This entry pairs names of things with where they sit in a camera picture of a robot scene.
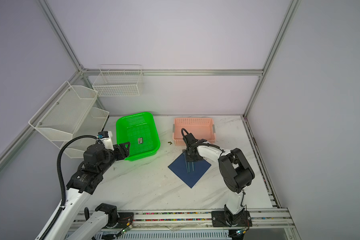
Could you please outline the green plastic basket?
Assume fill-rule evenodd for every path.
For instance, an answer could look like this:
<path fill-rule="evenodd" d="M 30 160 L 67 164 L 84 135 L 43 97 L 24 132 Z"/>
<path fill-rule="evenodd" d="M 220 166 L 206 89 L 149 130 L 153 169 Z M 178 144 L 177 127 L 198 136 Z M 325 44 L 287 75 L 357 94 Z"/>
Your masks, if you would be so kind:
<path fill-rule="evenodd" d="M 136 161 L 155 155 L 160 148 L 160 139 L 154 117 L 143 112 L 121 117 L 116 122 L 117 144 L 130 142 L 130 155 L 127 161 Z M 138 138 L 144 143 L 138 144 Z"/>

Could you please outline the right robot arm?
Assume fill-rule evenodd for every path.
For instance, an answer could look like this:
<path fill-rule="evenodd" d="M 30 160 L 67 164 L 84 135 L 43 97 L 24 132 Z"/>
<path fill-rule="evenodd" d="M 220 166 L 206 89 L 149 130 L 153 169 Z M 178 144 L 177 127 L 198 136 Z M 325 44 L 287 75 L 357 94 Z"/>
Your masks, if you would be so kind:
<path fill-rule="evenodd" d="M 255 173 L 243 152 L 238 148 L 225 150 L 204 139 L 190 141 L 184 139 L 184 142 L 186 148 L 183 153 L 186 161 L 194 163 L 208 159 L 218 163 L 220 174 L 230 190 L 224 210 L 212 212 L 213 224 L 251 227 L 252 220 L 244 204 L 244 198 L 245 188 L 251 185 Z"/>

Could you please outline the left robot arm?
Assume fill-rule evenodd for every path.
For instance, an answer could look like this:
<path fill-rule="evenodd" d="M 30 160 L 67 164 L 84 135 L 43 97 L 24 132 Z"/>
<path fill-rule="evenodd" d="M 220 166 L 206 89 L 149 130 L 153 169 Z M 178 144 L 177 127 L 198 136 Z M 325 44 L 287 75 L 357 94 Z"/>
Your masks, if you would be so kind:
<path fill-rule="evenodd" d="M 121 229 L 123 234 L 132 226 L 133 213 L 118 213 L 117 207 L 101 203 L 90 214 L 85 212 L 86 221 L 67 236 L 80 209 L 93 195 L 97 186 L 103 181 L 104 173 L 116 161 L 124 160 L 130 155 L 130 143 L 120 145 L 96 143 L 87 148 L 84 162 L 74 173 L 67 184 L 64 184 L 61 169 L 62 152 L 58 155 L 58 177 L 61 184 L 62 199 L 53 215 L 38 234 L 38 240 L 90 240 L 101 231 Z"/>

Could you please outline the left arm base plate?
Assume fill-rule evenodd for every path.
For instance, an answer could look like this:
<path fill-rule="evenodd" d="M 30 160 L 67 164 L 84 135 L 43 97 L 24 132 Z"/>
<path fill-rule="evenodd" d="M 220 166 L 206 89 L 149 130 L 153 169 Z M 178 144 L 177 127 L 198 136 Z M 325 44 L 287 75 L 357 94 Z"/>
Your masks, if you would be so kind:
<path fill-rule="evenodd" d="M 106 225 L 108 229 L 124 229 L 133 224 L 134 213 L 132 212 L 117 212 L 110 214 Z"/>

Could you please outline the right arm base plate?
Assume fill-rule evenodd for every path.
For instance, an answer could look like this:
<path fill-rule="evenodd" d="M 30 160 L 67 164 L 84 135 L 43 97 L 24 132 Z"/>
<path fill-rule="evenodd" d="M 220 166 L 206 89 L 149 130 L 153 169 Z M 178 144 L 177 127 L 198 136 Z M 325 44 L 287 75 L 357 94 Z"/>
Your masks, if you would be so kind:
<path fill-rule="evenodd" d="M 212 211 L 213 227 L 252 227 L 252 218 L 249 211 L 242 210 L 236 215 L 229 211 Z"/>

